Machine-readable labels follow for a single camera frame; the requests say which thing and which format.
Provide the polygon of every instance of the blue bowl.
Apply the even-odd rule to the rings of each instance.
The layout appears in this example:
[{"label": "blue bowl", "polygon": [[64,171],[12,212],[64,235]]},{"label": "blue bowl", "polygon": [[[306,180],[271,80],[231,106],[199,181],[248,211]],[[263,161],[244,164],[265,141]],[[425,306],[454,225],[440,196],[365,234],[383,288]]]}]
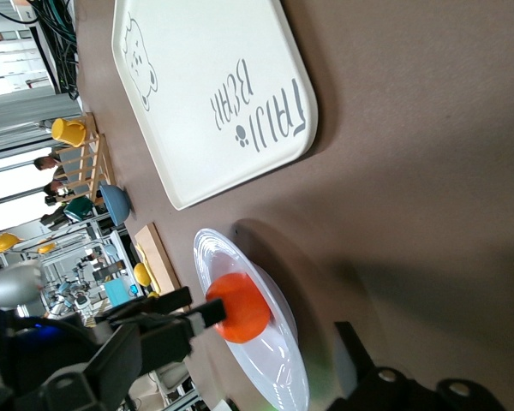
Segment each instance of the blue bowl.
[{"label": "blue bowl", "polygon": [[120,225],[129,215],[129,198],[125,191],[117,186],[103,185],[100,187],[106,208],[114,225]]}]

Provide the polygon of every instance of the orange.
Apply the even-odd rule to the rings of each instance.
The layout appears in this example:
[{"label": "orange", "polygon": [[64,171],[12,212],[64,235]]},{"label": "orange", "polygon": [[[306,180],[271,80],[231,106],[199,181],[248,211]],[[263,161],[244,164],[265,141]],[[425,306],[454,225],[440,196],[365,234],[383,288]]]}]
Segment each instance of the orange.
[{"label": "orange", "polygon": [[246,343],[266,328],[271,311],[263,295],[246,273],[233,272],[215,280],[206,300],[220,298],[226,319],[215,325],[219,335],[231,343]]}]

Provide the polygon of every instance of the brown table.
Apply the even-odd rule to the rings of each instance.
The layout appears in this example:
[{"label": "brown table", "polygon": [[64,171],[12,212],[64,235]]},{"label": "brown table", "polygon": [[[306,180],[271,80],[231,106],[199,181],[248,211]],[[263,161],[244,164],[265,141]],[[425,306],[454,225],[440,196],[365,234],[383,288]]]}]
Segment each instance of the brown table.
[{"label": "brown table", "polygon": [[[426,386],[472,378],[514,410],[514,1],[285,0],[314,83],[310,152],[184,211],[168,201],[111,55],[111,0],[77,0],[81,96],[182,284],[192,244],[226,234],[291,304],[311,409],[341,389],[333,321]],[[213,332],[190,372],[214,406],[266,409]]]}]

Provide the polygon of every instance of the white plate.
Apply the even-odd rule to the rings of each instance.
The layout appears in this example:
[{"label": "white plate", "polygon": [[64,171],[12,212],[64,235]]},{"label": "white plate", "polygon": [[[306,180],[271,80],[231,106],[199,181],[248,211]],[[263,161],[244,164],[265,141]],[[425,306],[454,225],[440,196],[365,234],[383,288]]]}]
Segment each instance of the white plate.
[{"label": "white plate", "polygon": [[246,272],[271,309],[265,330],[244,344],[227,342],[251,382],[276,409],[306,411],[310,400],[308,378],[297,347],[290,307],[273,280],[223,235],[202,229],[194,239],[194,262],[204,294],[217,278]]},{"label": "white plate", "polygon": [[112,53],[178,210],[314,140],[316,98],[279,0],[117,0]]}]

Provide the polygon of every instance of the cable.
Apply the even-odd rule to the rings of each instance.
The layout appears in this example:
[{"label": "cable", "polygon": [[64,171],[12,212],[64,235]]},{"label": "cable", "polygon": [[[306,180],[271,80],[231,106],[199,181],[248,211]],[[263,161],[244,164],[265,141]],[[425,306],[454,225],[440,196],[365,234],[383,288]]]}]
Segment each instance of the cable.
[{"label": "cable", "polygon": [[57,71],[57,85],[60,92],[66,92],[70,98],[78,98],[76,85],[76,33],[68,10],[69,2],[61,0],[28,0],[44,31]]},{"label": "cable", "polygon": [[16,19],[12,19],[11,17],[9,17],[8,15],[5,15],[4,13],[2,13],[0,11],[0,15],[4,18],[4,19],[8,19],[9,21],[13,21],[14,23],[19,23],[19,24],[33,24],[35,22],[37,22],[39,20],[38,17],[36,17],[34,20],[30,20],[30,21],[21,21],[21,20],[16,20]]}]

